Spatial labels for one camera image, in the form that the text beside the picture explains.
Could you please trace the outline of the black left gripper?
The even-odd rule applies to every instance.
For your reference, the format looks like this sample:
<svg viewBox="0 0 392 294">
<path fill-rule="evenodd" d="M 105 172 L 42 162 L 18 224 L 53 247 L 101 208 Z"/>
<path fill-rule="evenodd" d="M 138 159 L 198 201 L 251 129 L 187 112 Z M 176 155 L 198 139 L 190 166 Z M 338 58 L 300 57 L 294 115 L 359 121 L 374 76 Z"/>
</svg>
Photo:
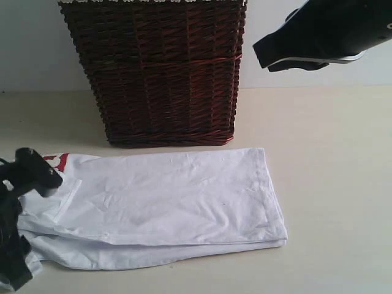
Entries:
<svg viewBox="0 0 392 294">
<path fill-rule="evenodd" d="M 61 186 L 60 174 L 34 149 L 19 148 L 15 160 L 1 159 L 1 244 L 26 245 L 17 229 L 22 212 L 19 198 L 36 190 L 47 198 Z"/>
</svg>

